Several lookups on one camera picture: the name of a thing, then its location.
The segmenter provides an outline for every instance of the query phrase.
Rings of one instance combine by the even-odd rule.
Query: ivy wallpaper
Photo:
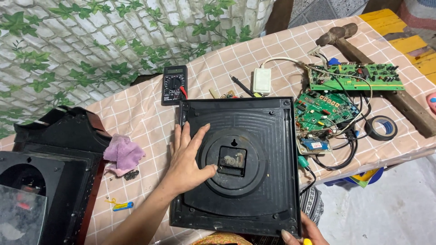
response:
[[[0,139],[263,31],[273,0],[0,0]]]

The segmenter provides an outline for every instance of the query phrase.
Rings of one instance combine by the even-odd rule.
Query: fingernail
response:
[[[282,238],[285,242],[288,241],[289,239],[291,239],[291,236],[292,236],[291,233],[289,233],[285,230],[282,230]]]

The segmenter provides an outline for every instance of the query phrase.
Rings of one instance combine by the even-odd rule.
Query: table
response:
[[[320,63],[318,58],[306,56],[306,52],[315,47],[314,40],[331,27],[350,22],[357,23],[359,30],[348,40],[377,63],[391,62],[399,65],[398,73],[406,90],[430,112],[425,95],[436,91],[433,84],[436,83],[436,73],[432,73],[436,65],[436,54],[425,48],[426,44],[418,36],[412,35],[406,24],[390,10],[363,14],[359,17],[317,21],[207,53],[187,64],[189,98],[212,98],[209,88],[214,88],[219,94],[233,90],[238,95],[247,97],[242,89],[231,82],[229,73],[249,86],[254,68],[272,56],[289,56],[305,63]],[[328,58],[335,57],[345,61],[333,46],[326,46],[321,50]],[[271,61],[266,67],[272,69],[270,96],[299,95],[303,70],[289,61]],[[176,122],[177,109],[160,105],[161,80],[162,76],[158,76],[87,107],[100,116],[107,132],[129,135],[132,141],[144,149],[146,156],[140,161],[137,168],[140,174],[134,180],[116,179],[113,174],[103,177],[86,244],[101,244],[132,211],[128,209],[112,212],[111,204],[104,200],[116,198],[118,203],[133,201],[135,207],[138,207],[165,174],[169,163],[168,144]],[[371,104],[372,113],[369,117],[384,115],[394,119],[399,128],[398,135],[389,142],[375,141],[369,137],[360,140],[356,157],[342,170],[327,171],[310,160],[310,167],[319,183],[402,163],[435,152],[436,139],[424,139],[389,101],[375,97]],[[358,128],[364,132],[362,124],[359,124]],[[0,150],[11,150],[13,139],[14,137],[10,136],[0,140]],[[333,140],[332,144],[340,145],[342,141]],[[321,160],[335,165],[343,161],[348,154],[349,149],[345,148],[322,157]],[[310,174],[305,171],[300,170],[299,174],[301,186],[312,181]],[[190,244],[211,233],[212,231],[170,227],[167,213],[152,243],[162,241],[162,244]]]

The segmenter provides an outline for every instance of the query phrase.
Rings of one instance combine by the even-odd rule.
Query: white connector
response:
[[[271,93],[271,69],[254,69],[253,93],[262,93],[263,95]]]

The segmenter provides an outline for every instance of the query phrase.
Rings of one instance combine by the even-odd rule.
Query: black electrical tape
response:
[[[377,125],[375,123],[381,123],[385,131],[380,133],[376,131]],[[368,120],[365,124],[366,133],[375,140],[386,141],[393,139],[398,133],[398,127],[394,120],[386,116],[375,116]]]

